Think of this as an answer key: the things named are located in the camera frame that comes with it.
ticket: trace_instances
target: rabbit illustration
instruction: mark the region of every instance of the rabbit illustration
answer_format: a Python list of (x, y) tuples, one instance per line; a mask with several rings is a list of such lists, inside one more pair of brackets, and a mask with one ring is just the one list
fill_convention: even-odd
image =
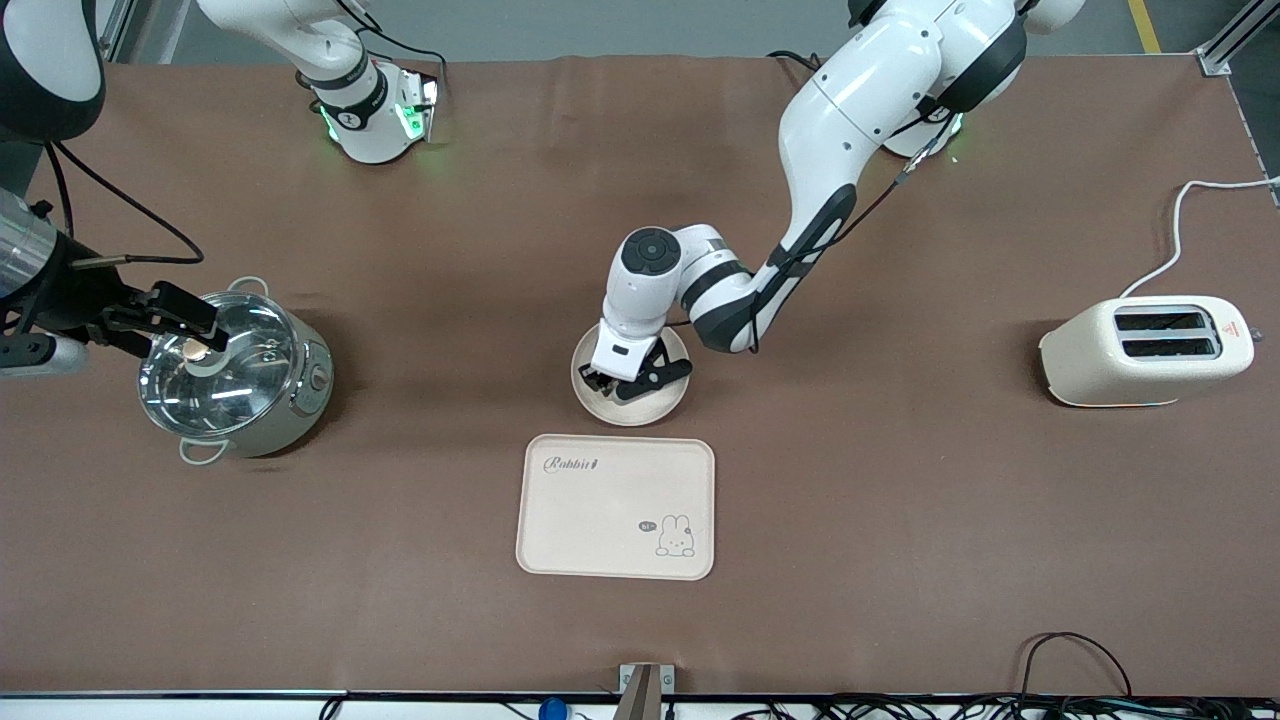
[(662, 534), (658, 536), (657, 552), (671, 557), (694, 556), (694, 532), (689, 529), (687, 515), (667, 515), (662, 519)]

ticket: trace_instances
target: white robotic arm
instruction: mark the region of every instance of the white robotic arm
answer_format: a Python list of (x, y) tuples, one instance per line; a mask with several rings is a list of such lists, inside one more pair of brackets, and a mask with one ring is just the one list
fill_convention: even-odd
[[(1080, 1), (1038, 3), (1039, 26), (1065, 23)], [(687, 364), (654, 372), (676, 301), (707, 347), (754, 347), (847, 223), (867, 161), (913, 110), (969, 111), (1009, 86), (1027, 50), (1020, 9), (1032, 3), (851, 0), (861, 28), (782, 115), (791, 223), (768, 261), (748, 272), (710, 225), (634, 232), (614, 255), (594, 354), (576, 379), (626, 401), (687, 375)]]
[(430, 131), (434, 79), (369, 56), (338, 22), (370, 0), (197, 0), (218, 27), (247, 35), (292, 61), (311, 85), (329, 135), (351, 159), (387, 163)]

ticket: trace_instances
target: cooking pot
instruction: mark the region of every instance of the cooking pot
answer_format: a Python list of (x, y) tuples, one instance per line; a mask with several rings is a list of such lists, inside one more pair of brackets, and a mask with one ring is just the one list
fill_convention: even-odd
[[(261, 293), (242, 290), (261, 286)], [(179, 436), (178, 455), (210, 465), (224, 455), (269, 455), (293, 445), (333, 393), (333, 361), (320, 333), (269, 297), (261, 278), (241, 278), (204, 296), (218, 309), (227, 350), (198, 340), (156, 337), (138, 372), (138, 397), (151, 421)], [(207, 457), (197, 457), (193, 451)]]

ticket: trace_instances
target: table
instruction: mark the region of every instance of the table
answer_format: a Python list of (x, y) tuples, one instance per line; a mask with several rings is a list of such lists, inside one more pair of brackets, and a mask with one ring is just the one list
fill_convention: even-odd
[[(1260, 177), (1226, 79), (1187, 56), (1028, 60), (759, 356), (694, 347), (676, 414), (617, 430), (567, 365), (617, 243), (712, 222), (762, 261), (804, 78), (680, 58), (451, 72), (451, 142), (358, 167), (291, 68), (109, 68), (70, 146), (209, 252), (125, 279), (264, 275), (333, 346), (335, 397), (293, 452), (192, 469), (123, 354), (0, 387), (0, 687), (595, 689), (658, 660), (686, 692), (992, 691), (1027, 638), (1074, 629), (1139, 693), (1280, 691), (1270, 343), (1243, 377), (1140, 411), (1052, 404), (1034, 351), (1162, 261), (1184, 181)], [(859, 195), (899, 167), (877, 158)], [(70, 174), (83, 242), (174, 250)], [(1217, 293), (1280, 332), (1267, 193), (1185, 215), (1185, 259), (1149, 291)], [(522, 451), (545, 432), (710, 443), (710, 577), (521, 571)], [(1064, 646), (1032, 689), (1116, 685)]]

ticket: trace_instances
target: pot handle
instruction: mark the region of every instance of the pot handle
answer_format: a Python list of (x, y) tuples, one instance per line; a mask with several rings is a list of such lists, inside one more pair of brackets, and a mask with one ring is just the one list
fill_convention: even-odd
[(229, 291), (237, 291), (237, 290), (241, 290), (242, 287), (244, 287), (247, 284), (261, 286), (262, 287), (262, 297), (271, 297), (271, 288), (266, 287), (266, 281), (264, 281), (262, 278), (260, 278), (257, 275), (244, 275), (243, 278), (239, 278), (239, 279), (232, 282), (232, 284), (228, 286), (227, 290), (229, 290)]
[[(200, 442), (197, 439), (182, 438), (180, 441), (178, 441), (178, 456), (182, 457), (182, 461), (186, 462), (187, 465), (204, 468), (205, 465), (212, 465), (214, 462), (221, 460), (223, 455), (227, 454), (227, 450), (230, 448), (230, 446), (232, 442), (229, 439), (220, 439), (218, 442)], [(195, 457), (191, 456), (192, 448), (196, 447), (216, 447), (218, 451), (214, 452), (212, 456), (206, 457), (205, 460), (196, 460)]]

